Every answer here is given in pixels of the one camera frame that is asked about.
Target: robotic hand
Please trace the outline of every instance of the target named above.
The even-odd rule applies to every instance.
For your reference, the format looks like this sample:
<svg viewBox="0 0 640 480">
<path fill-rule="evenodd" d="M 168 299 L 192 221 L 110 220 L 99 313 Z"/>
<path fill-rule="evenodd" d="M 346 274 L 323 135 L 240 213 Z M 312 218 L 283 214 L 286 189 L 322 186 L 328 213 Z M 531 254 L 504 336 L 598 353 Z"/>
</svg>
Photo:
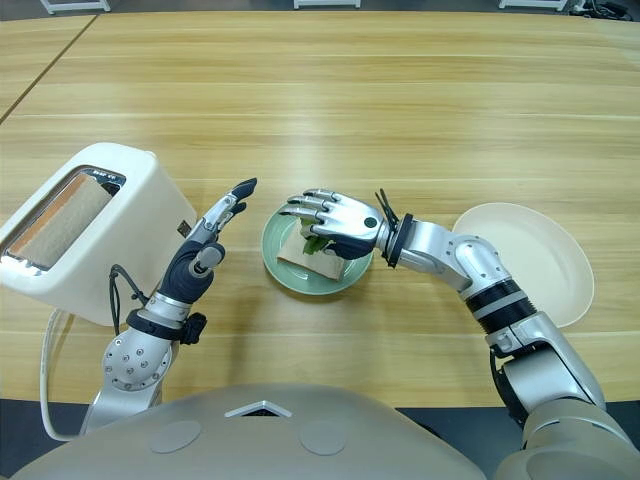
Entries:
<svg viewBox="0 0 640 480">
<path fill-rule="evenodd" d="M 220 232 L 245 210 L 242 200 L 256 184 L 253 178 L 236 185 L 203 215 L 174 255 L 158 289 L 143 308 L 129 313 L 129 329 L 107 346 L 103 387 L 89 407 L 81 433 L 160 403 L 162 379 L 178 345 L 198 343 L 207 323 L 204 315 L 189 312 L 213 282 L 214 267 L 224 259 Z"/>
</svg>

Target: wooden table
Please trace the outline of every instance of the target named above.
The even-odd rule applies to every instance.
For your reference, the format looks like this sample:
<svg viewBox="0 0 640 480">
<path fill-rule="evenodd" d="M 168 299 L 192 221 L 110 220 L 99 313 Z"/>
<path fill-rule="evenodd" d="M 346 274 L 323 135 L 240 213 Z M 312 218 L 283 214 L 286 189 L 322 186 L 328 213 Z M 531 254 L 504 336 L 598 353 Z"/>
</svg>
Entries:
<svg viewBox="0 0 640 480">
<path fill-rule="evenodd" d="M 93 17 L 0 22 L 0 119 Z"/>
<path fill-rule="evenodd" d="M 0 220 L 97 141 L 155 151 L 199 211 L 255 175 L 198 305 L 210 324 L 166 399 L 296 381 L 395 406 L 497 405 L 481 329 L 446 286 L 376 258 L 344 293 L 303 297 L 265 271 L 260 234 L 313 186 L 371 202 L 384 187 L 399 212 L 449 227 L 479 203 L 524 204 L 587 252 L 596 298 L 567 336 L 609 400 L 637 399 L 639 35 L 546 15 L 101 15 L 0 126 Z M 49 308 L 0 295 L 2 395 L 35 399 Z M 65 326 L 54 400 L 92 400 L 111 335 Z"/>
</svg>

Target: robot forearm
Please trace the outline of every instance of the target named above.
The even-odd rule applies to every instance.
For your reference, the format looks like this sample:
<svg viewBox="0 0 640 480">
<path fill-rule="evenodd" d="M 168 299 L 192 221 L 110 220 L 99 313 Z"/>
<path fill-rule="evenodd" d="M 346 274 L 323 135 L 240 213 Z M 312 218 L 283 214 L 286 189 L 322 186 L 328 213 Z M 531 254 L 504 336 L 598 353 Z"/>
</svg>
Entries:
<svg viewBox="0 0 640 480">
<path fill-rule="evenodd" d="M 537 406 L 559 398 L 605 408 L 591 371 L 549 317 L 536 310 L 489 242 L 410 215 L 395 230 L 381 229 L 378 246 L 387 246 L 387 261 L 436 275 L 458 292 L 487 333 L 496 387 L 519 423 Z M 508 356 L 513 358 L 496 369 L 495 357 Z"/>
</svg>

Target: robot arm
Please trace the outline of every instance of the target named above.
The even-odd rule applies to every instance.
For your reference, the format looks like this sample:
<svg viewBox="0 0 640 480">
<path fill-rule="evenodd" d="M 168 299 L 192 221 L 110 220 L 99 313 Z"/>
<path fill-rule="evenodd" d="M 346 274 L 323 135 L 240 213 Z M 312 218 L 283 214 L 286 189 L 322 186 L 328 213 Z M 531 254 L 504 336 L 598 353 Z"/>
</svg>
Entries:
<svg viewBox="0 0 640 480">
<path fill-rule="evenodd" d="M 605 412 L 595 377 L 549 317 L 536 310 L 491 244 L 410 214 L 400 221 L 380 194 L 386 218 L 327 190 L 292 197 L 280 213 L 315 220 L 303 234 L 332 240 L 326 253 L 349 259 L 378 248 L 389 266 L 431 273 L 458 292 L 487 333 L 494 383 L 523 427 L 523 450 L 507 457 L 495 478 L 637 478 L 640 454 Z M 496 357 L 511 358 L 497 368 Z"/>
<path fill-rule="evenodd" d="M 220 231 L 246 208 L 255 178 L 236 185 L 204 214 L 176 252 L 160 286 L 143 308 L 127 317 L 129 328 L 107 346 L 102 360 L 103 386 L 89 407 L 81 434 L 161 402 L 162 380 L 180 344 L 198 343 L 207 320 L 190 315 L 191 306 L 213 282 L 224 259 Z"/>
<path fill-rule="evenodd" d="M 496 388 L 519 424 L 554 399 L 577 398 L 605 408 L 593 374 L 532 305 L 489 242 L 410 214 L 400 221 L 383 191 L 378 198 L 386 218 L 370 205 L 322 189 L 291 197 L 280 213 L 315 220 L 303 234 L 331 239 L 326 253 L 356 258 L 378 248 L 389 266 L 430 273 L 455 289 L 487 333 Z M 495 358 L 509 356 L 497 369 Z"/>
</svg>

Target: power cord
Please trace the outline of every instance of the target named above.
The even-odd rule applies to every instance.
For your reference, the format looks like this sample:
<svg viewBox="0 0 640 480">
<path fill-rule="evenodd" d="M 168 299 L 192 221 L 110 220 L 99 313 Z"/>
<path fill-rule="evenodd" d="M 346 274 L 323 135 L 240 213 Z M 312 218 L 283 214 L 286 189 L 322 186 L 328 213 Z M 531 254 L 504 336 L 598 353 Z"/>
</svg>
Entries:
<svg viewBox="0 0 640 480">
<path fill-rule="evenodd" d="M 57 308 L 51 312 L 49 321 L 47 322 L 47 330 L 44 333 L 42 353 L 40 356 L 40 414 L 42 416 L 42 424 L 44 425 L 47 435 L 59 442 L 68 442 L 78 437 L 78 435 L 62 435 L 56 432 L 51 423 L 51 417 L 49 416 L 49 350 L 51 349 L 55 326 L 64 313 L 65 312 Z"/>
</svg>

